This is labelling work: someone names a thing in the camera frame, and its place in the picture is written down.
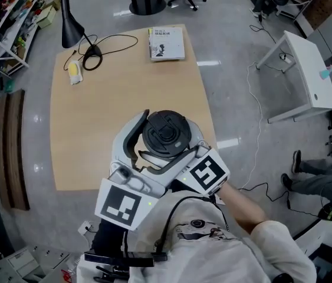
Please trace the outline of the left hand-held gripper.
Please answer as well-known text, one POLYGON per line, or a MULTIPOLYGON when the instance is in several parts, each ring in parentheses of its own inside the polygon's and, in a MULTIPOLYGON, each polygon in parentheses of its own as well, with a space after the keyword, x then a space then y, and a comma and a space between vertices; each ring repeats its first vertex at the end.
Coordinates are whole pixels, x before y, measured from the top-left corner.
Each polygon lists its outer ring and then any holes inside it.
POLYGON ((149 214, 166 188, 136 167, 135 146, 150 110, 134 116, 113 141, 109 177, 101 181, 95 215, 130 231, 149 214))

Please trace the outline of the white rectangular table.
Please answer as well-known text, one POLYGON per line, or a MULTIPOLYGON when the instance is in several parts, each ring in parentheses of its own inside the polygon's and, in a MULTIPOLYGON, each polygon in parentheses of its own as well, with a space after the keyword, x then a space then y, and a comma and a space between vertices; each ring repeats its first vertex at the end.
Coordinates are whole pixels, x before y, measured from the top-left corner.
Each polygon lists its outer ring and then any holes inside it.
POLYGON ((321 57, 317 46, 308 40, 284 31, 284 35, 275 45, 256 63, 257 69, 265 65, 266 61, 286 43, 294 61, 282 73, 286 73, 293 66, 297 66, 305 92, 308 96, 306 104, 271 117, 267 120, 269 124, 276 121, 292 118, 294 121, 306 119, 311 116, 332 111, 332 82, 331 78, 322 80, 319 72, 326 69, 326 65, 321 57))

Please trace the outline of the white floor socket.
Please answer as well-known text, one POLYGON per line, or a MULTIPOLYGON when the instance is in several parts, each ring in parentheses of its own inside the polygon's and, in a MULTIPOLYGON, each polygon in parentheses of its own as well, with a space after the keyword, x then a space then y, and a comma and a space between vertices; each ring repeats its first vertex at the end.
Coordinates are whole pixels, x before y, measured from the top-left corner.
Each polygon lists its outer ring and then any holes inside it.
POLYGON ((92 221, 84 221, 80 227, 77 229, 78 233, 81 236, 84 236, 86 233, 94 233, 92 221))

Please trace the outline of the white control panel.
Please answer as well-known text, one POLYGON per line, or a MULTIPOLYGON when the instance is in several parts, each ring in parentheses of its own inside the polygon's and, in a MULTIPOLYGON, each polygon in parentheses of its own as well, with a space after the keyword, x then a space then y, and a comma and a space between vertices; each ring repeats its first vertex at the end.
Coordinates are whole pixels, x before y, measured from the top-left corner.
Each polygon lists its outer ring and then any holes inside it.
POLYGON ((0 283, 76 283, 75 267, 69 252, 28 245, 0 260, 0 283))

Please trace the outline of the black desk lamp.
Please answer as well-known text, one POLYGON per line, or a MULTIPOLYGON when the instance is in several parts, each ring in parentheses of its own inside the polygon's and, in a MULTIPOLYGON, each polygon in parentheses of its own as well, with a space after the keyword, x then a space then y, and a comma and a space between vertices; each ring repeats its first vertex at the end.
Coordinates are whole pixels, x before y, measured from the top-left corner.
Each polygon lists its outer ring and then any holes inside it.
POLYGON ((89 44, 89 47, 87 48, 87 51, 84 53, 83 56, 83 63, 82 66, 86 71, 93 71, 97 69, 102 61, 103 61, 103 55, 101 53, 101 50, 97 46, 97 44, 93 44, 88 36, 85 34, 84 27, 76 21, 76 19, 73 17, 71 11, 70 11, 70 0, 60 0, 61 1, 61 14, 62 14, 62 31, 61 31, 61 45, 63 48, 71 48, 75 46, 79 41, 81 41, 83 38, 86 39, 86 41, 89 44), (86 66, 86 62, 93 58, 98 57, 99 61, 97 65, 95 65, 93 68, 88 68, 86 66))

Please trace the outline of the yellow white sponge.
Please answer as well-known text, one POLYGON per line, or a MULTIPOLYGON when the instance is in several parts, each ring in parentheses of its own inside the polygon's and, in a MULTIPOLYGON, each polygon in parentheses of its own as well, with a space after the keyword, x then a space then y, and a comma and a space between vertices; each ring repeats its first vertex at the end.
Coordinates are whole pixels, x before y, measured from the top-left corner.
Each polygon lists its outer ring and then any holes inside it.
POLYGON ((76 61, 76 60, 71 61, 68 64, 67 71, 68 71, 71 85, 76 85, 83 81, 82 70, 80 68, 79 61, 76 61))

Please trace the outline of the pale green box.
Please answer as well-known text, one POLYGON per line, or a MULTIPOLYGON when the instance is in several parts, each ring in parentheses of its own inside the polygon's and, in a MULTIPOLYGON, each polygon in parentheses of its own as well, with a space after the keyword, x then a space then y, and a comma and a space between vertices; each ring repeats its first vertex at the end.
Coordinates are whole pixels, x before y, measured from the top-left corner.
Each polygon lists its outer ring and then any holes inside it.
POLYGON ((41 29, 43 29, 51 25, 55 15, 56 15, 56 10, 52 5, 50 5, 49 7, 41 11, 41 13, 37 17, 36 23, 41 29))

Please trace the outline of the grey book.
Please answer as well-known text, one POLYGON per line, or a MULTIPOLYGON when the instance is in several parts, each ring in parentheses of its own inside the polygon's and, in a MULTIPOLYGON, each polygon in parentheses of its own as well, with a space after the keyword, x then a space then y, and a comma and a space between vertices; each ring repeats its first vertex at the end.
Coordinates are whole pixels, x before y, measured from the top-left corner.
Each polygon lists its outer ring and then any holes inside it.
POLYGON ((185 59, 183 29, 181 27, 153 27, 148 29, 148 35, 151 61, 185 59))

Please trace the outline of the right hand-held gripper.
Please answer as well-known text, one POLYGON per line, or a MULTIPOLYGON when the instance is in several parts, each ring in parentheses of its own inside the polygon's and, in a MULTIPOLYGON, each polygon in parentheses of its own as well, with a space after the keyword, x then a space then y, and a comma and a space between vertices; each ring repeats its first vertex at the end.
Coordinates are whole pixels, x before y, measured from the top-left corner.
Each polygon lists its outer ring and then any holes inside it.
POLYGON ((230 171, 218 152, 206 146, 199 126, 188 121, 191 132, 189 150, 173 158, 159 157, 154 153, 140 151, 140 157, 159 169, 146 167, 141 171, 160 185, 168 185, 178 192, 189 190, 204 196, 216 193, 230 177, 230 171))

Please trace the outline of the teal pink bottle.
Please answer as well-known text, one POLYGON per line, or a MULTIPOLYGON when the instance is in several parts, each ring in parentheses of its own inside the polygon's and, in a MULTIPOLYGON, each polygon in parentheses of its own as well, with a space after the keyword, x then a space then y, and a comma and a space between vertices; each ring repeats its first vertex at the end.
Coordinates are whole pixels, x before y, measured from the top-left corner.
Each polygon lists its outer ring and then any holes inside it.
POLYGON ((328 67, 326 67, 325 70, 320 71, 319 75, 322 80, 325 80, 325 79, 331 77, 332 76, 332 65, 329 65, 328 67))

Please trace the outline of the person's cream shirt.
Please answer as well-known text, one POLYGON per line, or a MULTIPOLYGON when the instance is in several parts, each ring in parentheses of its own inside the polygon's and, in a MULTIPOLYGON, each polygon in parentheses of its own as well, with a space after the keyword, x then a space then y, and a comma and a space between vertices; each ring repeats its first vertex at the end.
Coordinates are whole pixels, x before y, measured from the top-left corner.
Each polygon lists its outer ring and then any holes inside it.
POLYGON ((153 252, 163 243, 167 261, 131 267, 116 283, 315 283, 313 262, 277 221, 260 223, 239 238, 222 213, 197 193, 162 197, 138 229, 135 250, 153 252))

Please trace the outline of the black bar device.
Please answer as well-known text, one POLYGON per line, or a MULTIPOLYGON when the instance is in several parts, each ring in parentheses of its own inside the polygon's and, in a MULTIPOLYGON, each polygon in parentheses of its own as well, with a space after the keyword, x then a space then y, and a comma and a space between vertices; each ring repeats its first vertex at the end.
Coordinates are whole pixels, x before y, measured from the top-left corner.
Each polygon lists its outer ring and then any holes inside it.
POLYGON ((88 262, 126 267, 154 267, 156 262, 167 261, 167 254, 155 252, 116 252, 97 254, 94 251, 84 253, 88 262))

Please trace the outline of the person's right forearm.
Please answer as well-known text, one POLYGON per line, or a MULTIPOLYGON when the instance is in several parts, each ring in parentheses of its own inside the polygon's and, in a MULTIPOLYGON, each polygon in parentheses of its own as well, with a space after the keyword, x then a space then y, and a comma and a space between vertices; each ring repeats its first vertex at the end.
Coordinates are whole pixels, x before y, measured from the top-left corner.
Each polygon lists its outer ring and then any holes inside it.
POLYGON ((269 220, 257 203, 227 182, 221 186, 218 196, 227 206, 237 224, 248 234, 251 234, 257 225, 269 220))

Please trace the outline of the dark wooden bench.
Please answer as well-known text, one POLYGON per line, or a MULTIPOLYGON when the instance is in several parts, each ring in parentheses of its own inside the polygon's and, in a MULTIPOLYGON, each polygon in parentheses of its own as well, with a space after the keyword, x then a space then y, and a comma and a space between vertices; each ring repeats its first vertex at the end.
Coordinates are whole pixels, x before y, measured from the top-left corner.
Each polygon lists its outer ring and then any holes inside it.
POLYGON ((25 91, 0 96, 0 199, 6 209, 30 210, 22 166, 25 91))

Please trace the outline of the person's black trousers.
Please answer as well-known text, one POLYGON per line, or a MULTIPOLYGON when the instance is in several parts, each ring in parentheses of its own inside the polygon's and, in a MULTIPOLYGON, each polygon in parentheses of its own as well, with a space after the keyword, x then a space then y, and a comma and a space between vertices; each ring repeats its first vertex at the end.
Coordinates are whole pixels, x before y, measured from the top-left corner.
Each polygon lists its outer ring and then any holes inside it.
POLYGON ((123 257, 121 247, 123 244, 127 246, 127 233, 127 229, 101 219, 98 231, 91 244, 91 250, 99 255, 115 258, 123 257))

